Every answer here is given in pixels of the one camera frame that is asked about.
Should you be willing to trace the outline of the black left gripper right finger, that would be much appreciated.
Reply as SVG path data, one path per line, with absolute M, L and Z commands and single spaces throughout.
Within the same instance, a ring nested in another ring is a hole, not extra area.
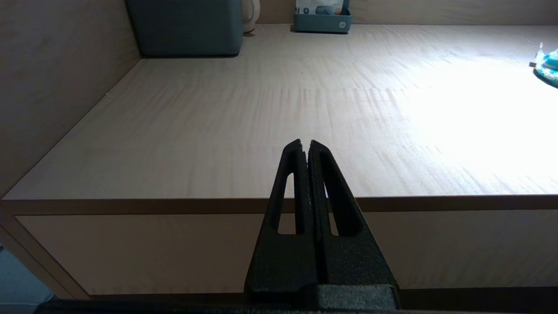
M 313 238 L 319 281 L 331 285 L 395 285 L 387 261 L 330 149 L 310 143 Z

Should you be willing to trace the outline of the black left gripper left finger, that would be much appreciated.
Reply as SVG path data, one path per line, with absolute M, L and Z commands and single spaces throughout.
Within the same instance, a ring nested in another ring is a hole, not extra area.
M 294 179 L 295 234 L 279 233 L 289 175 Z M 292 301 L 316 284 L 314 222 L 306 155 L 299 139 L 285 145 L 245 279 L 251 301 Z

